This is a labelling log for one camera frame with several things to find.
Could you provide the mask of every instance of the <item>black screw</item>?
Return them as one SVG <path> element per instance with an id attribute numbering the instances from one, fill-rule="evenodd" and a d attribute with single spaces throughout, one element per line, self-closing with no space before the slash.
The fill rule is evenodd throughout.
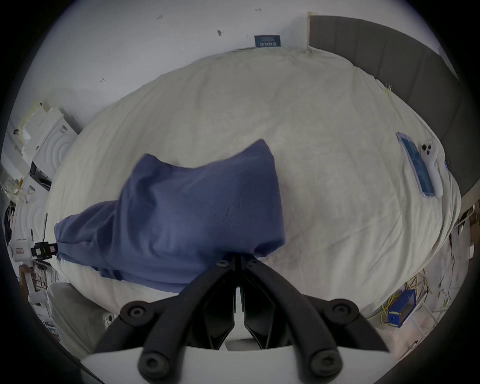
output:
<path id="1" fill-rule="evenodd" d="M 342 359 L 333 349 L 318 352 L 310 362 L 312 372 L 321 377 L 332 376 L 342 369 Z"/>
<path id="2" fill-rule="evenodd" d="M 338 304 L 335 307 L 333 307 L 333 312 L 334 313 L 340 313 L 344 316 L 348 316 L 351 313 L 351 309 L 349 306 L 345 304 Z"/>
<path id="3" fill-rule="evenodd" d="M 216 265 L 217 265 L 217 267 L 221 267 L 221 268 L 230 267 L 230 263 L 226 260 L 220 260 Z"/>
<path id="4" fill-rule="evenodd" d="M 142 307 L 133 307 L 130 309 L 129 315 L 131 317 L 142 317 L 145 314 L 145 309 Z"/>
<path id="5" fill-rule="evenodd" d="M 145 376 L 160 379 L 170 372 L 168 359 L 158 352 L 148 352 L 140 357 L 138 369 Z"/>

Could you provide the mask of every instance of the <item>grey headboard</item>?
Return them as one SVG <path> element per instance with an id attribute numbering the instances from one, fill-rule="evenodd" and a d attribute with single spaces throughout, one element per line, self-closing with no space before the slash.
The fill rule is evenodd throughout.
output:
<path id="1" fill-rule="evenodd" d="M 476 107 L 437 53 L 395 29 L 335 16 L 310 16 L 309 44 L 391 85 L 441 140 L 462 196 L 480 179 Z"/>

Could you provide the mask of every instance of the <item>white bedsheet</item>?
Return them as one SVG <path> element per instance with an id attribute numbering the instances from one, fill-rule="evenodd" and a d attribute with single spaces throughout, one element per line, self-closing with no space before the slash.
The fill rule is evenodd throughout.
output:
<path id="1" fill-rule="evenodd" d="M 209 57 L 146 84 L 82 132 L 49 194 L 47 239 L 63 218 L 118 198 L 144 153 L 197 167 L 263 138 L 276 160 L 287 237 L 264 262 L 304 294 L 350 299 L 367 313 L 428 263 L 460 212 L 443 166 L 443 197 L 420 195 L 396 132 L 438 140 L 340 56 L 261 48 Z M 76 264 L 54 267 L 114 313 L 131 300 L 173 295 Z"/>

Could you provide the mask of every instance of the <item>blue cloth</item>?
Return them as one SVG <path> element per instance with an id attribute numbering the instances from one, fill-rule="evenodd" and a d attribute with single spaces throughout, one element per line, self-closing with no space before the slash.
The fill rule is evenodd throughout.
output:
<path id="1" fill-rule="evenodd" d="M 118 200 L 63 219 L 55 237 L 59 259 L 180 292 L 226 253 L 263 257 L 285 243 L 275 160 L 263 140 L 195 169 L 145 155 Z"/>

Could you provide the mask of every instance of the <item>floor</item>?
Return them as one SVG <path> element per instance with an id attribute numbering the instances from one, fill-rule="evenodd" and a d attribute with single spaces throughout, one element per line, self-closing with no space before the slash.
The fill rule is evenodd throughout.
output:
<path id="1" fill-rule="evenodd" d="M 435 320 L 429 314 L 432 312 L 439 321 L 445 310 L 451 305 L 467 276 L 470 256 L 470 222 L 466 221 L 462 233 L 457 228 L 452 232 L 452 246 L 446 241 L 440 251 L 425 268 L 425 275 L 432 293 L 429 293 L 423 306 L 406 320 L 401 328 L 393 328 L 372 322 L 384 339 L 391 353 L 401 359 L 410 353 L 425 336 L 434 328 Z"/>

